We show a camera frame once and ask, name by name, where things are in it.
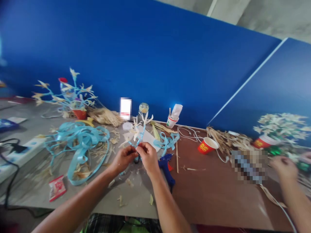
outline red cup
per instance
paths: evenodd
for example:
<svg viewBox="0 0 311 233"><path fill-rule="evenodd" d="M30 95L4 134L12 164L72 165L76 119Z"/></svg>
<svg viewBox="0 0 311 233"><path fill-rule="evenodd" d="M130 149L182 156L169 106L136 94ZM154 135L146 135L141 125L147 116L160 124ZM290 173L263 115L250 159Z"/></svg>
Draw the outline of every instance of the red cup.
<svg viewBox="0 0 311 233"><path fill-rule="evenodd" d="M215 149L219 148L219 144L215 142L213 139L205 137L203 138L203 141L198 147L198 151L201 154L207 154Z"/></svg>
<svg viewBox="0 0 311 233"><path fill-rule="evenodd" d="M256 141L253 142L253 146L256 148L267 148L270 146L278 145L280 141L274 140L267 135L261 135Z"/></svg>
<svg viewBox="0 0 311 233"><path fill-rule="evenodd" d="M85 120L86 118L86 111L82 111L82 110L72 110L75 114L75 116L79 119L79 120Z"/></svg>

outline person's left hand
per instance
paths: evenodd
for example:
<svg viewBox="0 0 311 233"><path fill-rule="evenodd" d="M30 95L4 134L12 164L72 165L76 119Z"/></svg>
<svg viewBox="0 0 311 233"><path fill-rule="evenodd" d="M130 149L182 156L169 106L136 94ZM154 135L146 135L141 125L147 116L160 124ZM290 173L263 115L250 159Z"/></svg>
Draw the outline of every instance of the person's left hand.
<svg viewBox="0 0 311 233"><path fill-rule="evenodd" d="M118 151L117 156L109 166L109 169L119 174L123 172L137 156L138 153L134 147L125 147Z"/></svg>

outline blue wall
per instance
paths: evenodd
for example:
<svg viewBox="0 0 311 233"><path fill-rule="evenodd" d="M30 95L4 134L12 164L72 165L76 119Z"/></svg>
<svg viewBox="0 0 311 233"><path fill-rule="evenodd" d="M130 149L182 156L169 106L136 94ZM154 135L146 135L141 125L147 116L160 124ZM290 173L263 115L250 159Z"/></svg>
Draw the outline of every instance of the blue wall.
<svg viewBox="0 0 311 233"><path fill-rule="evenodd" d="M258 137L260 116L292 113L307 116L311 126L311 45L287 39L244 88L211 122L221 130ZM311 138L300 140L311 146Z"/></svg>
<svg viewBox="0 0 311 233"><path fill-rule="evenodd" d="M156 120L183 104L180 124L208 121L280 43L279 39L152 0L10 0L1 5L7 83L31 96L37 80L94 85L105 106L150 105Z"/></svg>

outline flower bouquet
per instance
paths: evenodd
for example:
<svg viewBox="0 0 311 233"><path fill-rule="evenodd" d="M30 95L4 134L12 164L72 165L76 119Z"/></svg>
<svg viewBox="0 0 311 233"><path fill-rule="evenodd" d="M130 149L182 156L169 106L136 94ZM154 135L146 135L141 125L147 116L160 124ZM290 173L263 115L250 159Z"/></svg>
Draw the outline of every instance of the flower bouquet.
<svg viewBox="0 0 311 233"><path fill-rule="evenodd" d="M63 106L63 117L66 118L68 115L66 108L70 108L76 117L80 120L84 120L86 118L86 106L94 106L95 101L92 101L97 98L93 94L94 91L92 91L92 85L89 86L88 88L84 88L84 85L77 87L76 84L76 79L77 75L80 73L75 72L73 69L70 68L70 72L72 75L72 79L74 81L74 86L61 82L63 88L61 89L62 94L54 94L50 89L49 89L49 84L44 83L42 81L38 82L40 84L37 84L35 86L40 86L42 88L47 89L49 92L47 93L36 93L34 92L34 95L32 98L36 99L37 106L46 102L46 103L51 103L51 104L59 104ZM52 99L51 100L42 100L41 98L44 96L50 96Z"/></svg>
<svg viewBox="0 0 311 233"><path fill-rule="evenodd" d="M290 113L262 116L258 121L260 126L255 126L254 130L260 134L263 133L263 135L254 142L254 146L266 148L282 142L295 144L299 139L305 140L309 136L307 132L311 131L311 128L301 120L304 118L307 117Z"/></svg>

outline light blue ribbon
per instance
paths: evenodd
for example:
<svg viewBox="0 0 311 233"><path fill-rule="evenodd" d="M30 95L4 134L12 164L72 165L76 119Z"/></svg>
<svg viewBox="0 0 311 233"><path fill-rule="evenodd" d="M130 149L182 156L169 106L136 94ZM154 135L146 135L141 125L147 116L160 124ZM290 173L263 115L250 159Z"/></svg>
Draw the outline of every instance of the light blue ribbon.
<svg viewBox="0 0 311 233"><path fill-rule="evenodd" d="M160 138L163 139L163 142L160 142L159 140L154 140L153 144L157 147L164 149L161 155L163 157L167 149L172 148L172 150L175 150L175 143L179 140L180 135L178 133L177 134L171 133L171 138L167 138L165 133L161 132Z"/></svg>
<svg viewBox="0 0 311 233"><path fill-rule="evenodd" d="M67 173L68 179L72 185L81 185L85 181L87 181L89 178L91 178L101 167L102 163L104 162L107 156L108 149L109 149L109 140L108 140L110 137L109 130L101 126L98 126L96 128L93 128L91 126L86 126L83 122L63 123L59 127L56 134L48 135L47 137L52 138L52 140L45 142L46 149L53 155L52 160L51 160L51 166L53 166L55 157L60 155L61 153L64 153L66 151L73 151L73 150L76 151L70 162L68 173ZM79 144L76 146L73 146L75 139L78 140ZM69 147L70 149L66 150L66 147L65 147L64 150L62 150L58 154L54 154L52 149L58 144L55 144L52 146L49 146L49 144L51 142L60 142L60 141L66 141L67 147ZM99 142L107 142L107 151L103 159L97 165L96 169L87 178L84 178L81 180L73 180L74 172L77 168L77 165L84 164L87 161L87 156L85 156L85 153L87 152L87 150L96 147Z"/></svg>

